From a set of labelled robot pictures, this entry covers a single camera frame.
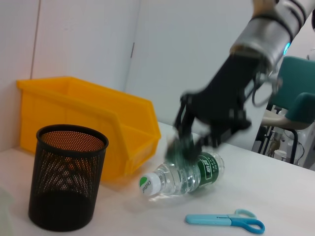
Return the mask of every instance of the bottle cap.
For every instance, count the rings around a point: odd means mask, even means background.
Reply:
[[[161,190],[161,180],[156,173],[148,173],[140,178],[139,186],[141,193],[151,196]]]

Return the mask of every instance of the plastic water bottle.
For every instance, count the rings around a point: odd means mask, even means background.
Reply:
[[[162,163],[154,172],[140,178],[140,191],[151,196],[157,193],[182,195],[217,182],[224,173],[224,162],[216,153],[202,152],[190,165]]]

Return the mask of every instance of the scissors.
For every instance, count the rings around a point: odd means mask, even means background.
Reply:
[[[241,227],[250,233],[261,235],[265,232],[264,224],[257,220],[257,217],[248,210],[237,209],[234,214],[228,215],[187,215],[185,221],[191,225],[222,225]],[[257,225],[260,229],[254,228],[251,225]]]

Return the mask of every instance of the mesh pen holder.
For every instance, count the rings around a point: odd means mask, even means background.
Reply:
[[[92,217],[107,138],[77,125],[51,125],[37,132],[29,217],[41,228],[72,231]]]

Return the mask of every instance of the yellow storage bin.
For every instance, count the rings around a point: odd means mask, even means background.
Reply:
[[[109,140],[102,181],[132,174],[154,155],[161,134],[150,101],[72,77],[20,80],[20,146],[35,153],[36,132],[77,124]]]

